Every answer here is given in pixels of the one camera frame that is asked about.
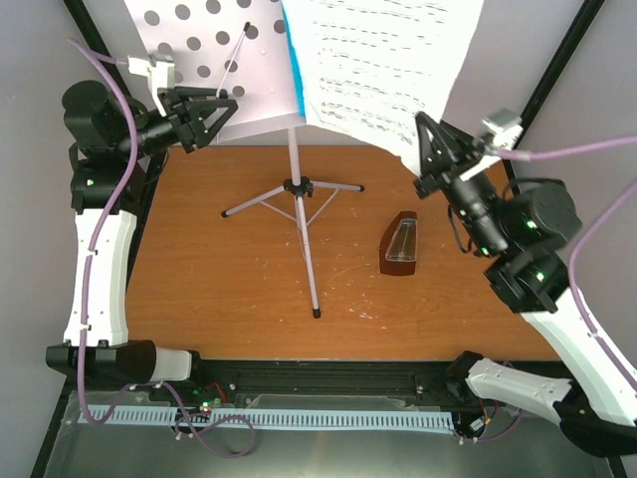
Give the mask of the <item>white tripod music stand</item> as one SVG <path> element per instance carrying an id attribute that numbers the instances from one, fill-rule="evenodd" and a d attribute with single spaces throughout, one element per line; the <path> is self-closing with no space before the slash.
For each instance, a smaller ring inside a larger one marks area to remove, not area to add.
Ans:
<path id="1" fill-rule="evenodd" d="M 284 9 L 279 1 L 128 1 L 125 7 L 153 59 L 171 60 L 178 86 L 215 88 L 238 109 L 215 143 L 283 130 L 288 135 L 290 176 L 280 186 L 223 211 L 228 218 L 284 192 L 294 198 L 291 220 L 300 234 L 312 311 L 320 318 L 305 201 L 315 190 L 363 191 L 361 184 L 316 181 L 302 175 L 298 106 Z"/>

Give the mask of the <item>clear plastic metronome cover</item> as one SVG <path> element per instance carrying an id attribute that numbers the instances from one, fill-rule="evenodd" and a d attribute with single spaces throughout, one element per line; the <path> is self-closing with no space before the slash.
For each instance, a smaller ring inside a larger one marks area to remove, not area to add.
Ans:
<path id="1" fill-rule="evenodd" d="M 417 260 L 417 220 L 403 218 L 396 226 L 385 252 L 385 259 L 395 263 Z"/>

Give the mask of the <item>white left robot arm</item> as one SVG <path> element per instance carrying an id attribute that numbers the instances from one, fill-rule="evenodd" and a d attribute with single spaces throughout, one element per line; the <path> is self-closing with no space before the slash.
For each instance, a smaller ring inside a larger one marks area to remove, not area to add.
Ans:
<path id="1" fill-rule="evenodd" d="M 46 350 L 46 364 L 87 381 L 172 380 L 185 400 L 200 398 L 207 376 L 197 354 L 133 341 L 125 317 L 129 253 L 148 185 L 139 165 L 180 144 L 191 152 L 212 142 L 237 111 L 225 91 L 173 87 L 158 92 L 159 107 L 117 97 L 98 81 L 82 81 L 62 96 L 64 123 L 74 143 L 71 207 L 78 240 L 76 284 L 63 340 Z"/>

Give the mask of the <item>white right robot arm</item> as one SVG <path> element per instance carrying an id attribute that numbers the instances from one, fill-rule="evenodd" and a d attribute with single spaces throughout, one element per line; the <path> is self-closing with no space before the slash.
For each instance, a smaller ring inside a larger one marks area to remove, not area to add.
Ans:
<path id="1" fill-rule="evenodd" d="M 490 399 L 555 424 L 584 452 L 601 458 L 636 451 L 636 370 L 587 310 L 571 264 L 559 251 L 580 228 L 575 203 L 558 179 L 523 177 L 497 189 L 488 167 L 518 159 L 521 120 L 500 111 L 477 137 L 455 135 L 425 113 L 415 117 L 419 196 L 441 192 L 465 253 L 491 260 L 486 278 L 513 313 L 534 327 L 569 370 L 542 376 L 463 352 L 447 372 L 460 402 Z"/>

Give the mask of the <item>white music sheet paper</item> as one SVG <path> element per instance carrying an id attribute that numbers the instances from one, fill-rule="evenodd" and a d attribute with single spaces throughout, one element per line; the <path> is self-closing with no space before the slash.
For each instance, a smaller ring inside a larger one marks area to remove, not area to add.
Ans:
<path id="1" fill-rule="evenodd" d="M 440 120 L 480 1 L 286 1 L 307 124 L 345 134 L 420 172 L 415 117 Z"/>

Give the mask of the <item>brown wooden metronome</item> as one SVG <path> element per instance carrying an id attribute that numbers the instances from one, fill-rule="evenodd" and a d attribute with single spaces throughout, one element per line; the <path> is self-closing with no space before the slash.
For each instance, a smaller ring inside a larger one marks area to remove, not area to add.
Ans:
<path id="1" fill-rule="evenodd" d="M 416 271 L 418 216 L 415 211 L 401 211 L 391 221 L 380 240 L 379 271 L 393 277 L 412 276 Z"/>

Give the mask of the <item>blue music sheet folder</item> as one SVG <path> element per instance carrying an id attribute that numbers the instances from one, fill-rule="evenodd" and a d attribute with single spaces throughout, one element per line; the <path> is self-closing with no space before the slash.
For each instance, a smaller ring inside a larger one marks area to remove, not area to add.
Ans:
<path id="1" fill-rule="evenodd" d="M 287 10 L 286 10 L 286 6 L 284 2 L 282 2 L 282 14 L 283 14 L 284 26 L 286 28 L 286 38 L 287 38 L 288 51 L 289 51 L 289 56 L 291 61 L 292 77 L 293 77 L 293 82 L 295 87 L 295 97 L 297 101 L 299 116 L 304 119 L 306 117 L 306 106 L 305 106 L 305 99 L 304 99 L 303 78 L 301 75 L 298 57 L 297 57 L 297 53 L 293 43 L 291 24 L 288 19 L 288 14 L 287 14 Z"/>

